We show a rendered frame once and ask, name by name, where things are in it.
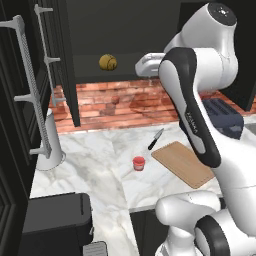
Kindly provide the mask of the wooden cutting board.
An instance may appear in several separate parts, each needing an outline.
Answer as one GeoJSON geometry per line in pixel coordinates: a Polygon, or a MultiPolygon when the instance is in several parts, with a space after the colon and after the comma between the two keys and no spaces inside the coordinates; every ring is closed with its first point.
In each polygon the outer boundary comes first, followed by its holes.
{"type": "Polygon", "coordinates": [[[198,189],[214,178],[208,166],[195,153],[178,141],[155,150],[152,157],[193,189],[198,189]]]}

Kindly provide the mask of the black wall cabinet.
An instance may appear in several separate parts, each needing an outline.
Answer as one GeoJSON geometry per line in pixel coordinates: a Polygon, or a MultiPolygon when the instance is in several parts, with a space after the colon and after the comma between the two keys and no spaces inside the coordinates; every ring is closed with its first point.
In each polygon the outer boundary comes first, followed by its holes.
{"type": "Polygon", "coordinates": [[[131,80],[146,53],[161,52],[204,4],[221,0],[66,0],[78,83],[131,80]],[[99,59],[117,59],[113,71],[99,59]]]}

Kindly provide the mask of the small grey ribbed object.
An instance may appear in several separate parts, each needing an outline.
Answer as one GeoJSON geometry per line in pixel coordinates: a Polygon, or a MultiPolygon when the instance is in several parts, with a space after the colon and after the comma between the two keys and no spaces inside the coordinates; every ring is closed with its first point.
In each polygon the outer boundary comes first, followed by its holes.
{"type": "Polygon", "coordinates": [[[90,243],[83,247],[83,256],[108,256],[107,244],[104,241],[90,243]]]}

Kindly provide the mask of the black handled knife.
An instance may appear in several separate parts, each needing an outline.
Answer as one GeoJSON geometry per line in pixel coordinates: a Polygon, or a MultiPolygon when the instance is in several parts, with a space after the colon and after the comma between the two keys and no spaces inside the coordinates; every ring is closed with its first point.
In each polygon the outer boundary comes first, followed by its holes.
{"type": "Polygon", "coordinates": [[[152,150],[152,148],[154,147],[154,145],[156,144],[157,140],[160,138],[160,136],[162,135],[164,131],[164,128],[162,128],[161,130],[159,130],[156,135],[154,136],[154,140],[151,142],[151,144],[148,146],[148,150],[152,150]]]}

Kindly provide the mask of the round brown bread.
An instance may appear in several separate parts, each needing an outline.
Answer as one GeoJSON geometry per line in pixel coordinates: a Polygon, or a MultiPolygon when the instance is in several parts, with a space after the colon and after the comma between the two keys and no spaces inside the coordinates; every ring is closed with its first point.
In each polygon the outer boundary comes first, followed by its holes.
{"type": "Polygon", "coordinates": [[[117,68],[117,59],[111,54],[104,54],[99,59],[99,66],[102,70],[113,71],[117,68]]]}

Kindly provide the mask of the white paper towel roll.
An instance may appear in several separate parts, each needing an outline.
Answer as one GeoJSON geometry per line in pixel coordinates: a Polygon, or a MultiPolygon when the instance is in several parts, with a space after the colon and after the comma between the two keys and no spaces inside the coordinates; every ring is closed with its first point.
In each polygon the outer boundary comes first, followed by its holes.
{"type": "Polygon", "coordinates": [[[47,110],[45,126],[51,146],[51,154],[49,158],[46,158],[42,154],[38,156],[36,169],[39,171],[51,170],[63,163],[66,158],[66,153],[61,149],[59,135],[54,121],[54,114],[51,109],[47,110]]]}

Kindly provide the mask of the red jam jar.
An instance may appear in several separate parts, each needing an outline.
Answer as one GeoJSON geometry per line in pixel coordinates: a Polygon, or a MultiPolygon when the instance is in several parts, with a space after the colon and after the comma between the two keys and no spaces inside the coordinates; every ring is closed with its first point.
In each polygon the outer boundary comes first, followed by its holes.
{"type": "Polygon", "coordinates": [[[132,163],[135,171],[142,171],[145,166],[145,158],[142,156],[136,156],[133,158],[132,163]]]}

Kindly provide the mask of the black base cabinet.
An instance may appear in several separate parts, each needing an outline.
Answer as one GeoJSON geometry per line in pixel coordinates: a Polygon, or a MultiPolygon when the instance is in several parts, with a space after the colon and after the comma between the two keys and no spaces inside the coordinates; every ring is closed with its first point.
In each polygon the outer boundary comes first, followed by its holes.
{"type": "Polygon", "coordinates": [[[130,214],[140,256],[155,256],[157,248],[164,242],[168,227],[161,224],[154,210],[130,214]]]}

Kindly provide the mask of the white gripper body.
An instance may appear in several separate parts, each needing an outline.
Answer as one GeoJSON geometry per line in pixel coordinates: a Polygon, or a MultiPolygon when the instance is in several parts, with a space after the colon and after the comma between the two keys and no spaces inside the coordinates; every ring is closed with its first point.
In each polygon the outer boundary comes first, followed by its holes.
{"type": "Polygon", "coordinates": [[[157,77],[164,53],[147,53],[136,64],[135,72],[139,77],[157,77]]]}

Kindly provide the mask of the black countertop appliance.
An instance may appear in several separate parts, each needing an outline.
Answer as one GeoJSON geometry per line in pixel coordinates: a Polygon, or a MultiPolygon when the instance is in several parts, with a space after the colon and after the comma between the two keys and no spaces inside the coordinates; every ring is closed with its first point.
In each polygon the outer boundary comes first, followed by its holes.
{"type": "Polygon", "coordinates": [[[89,195],[66,193],[29,200],[18,256],[82,256],[93,240],[89,195]]]}

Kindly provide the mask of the black tall cabinet door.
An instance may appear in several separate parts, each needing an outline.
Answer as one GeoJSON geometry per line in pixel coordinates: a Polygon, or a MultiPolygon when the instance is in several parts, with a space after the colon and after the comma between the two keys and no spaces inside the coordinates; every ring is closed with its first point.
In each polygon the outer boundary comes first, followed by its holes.
{"type": "MultiPolygon", "coordinates": [[[[25,23],[36,85],[43,111],[48,109],[51,89],[34,5],[38,0],[0,0],[0,22],[20,15],[25,23]]],[[[29,102],[16,102],[29,87],[16,33],[0,28],[0,256],[17,256],[35,173],[37,157],[29,151],[41,138],[29,102]]]]}

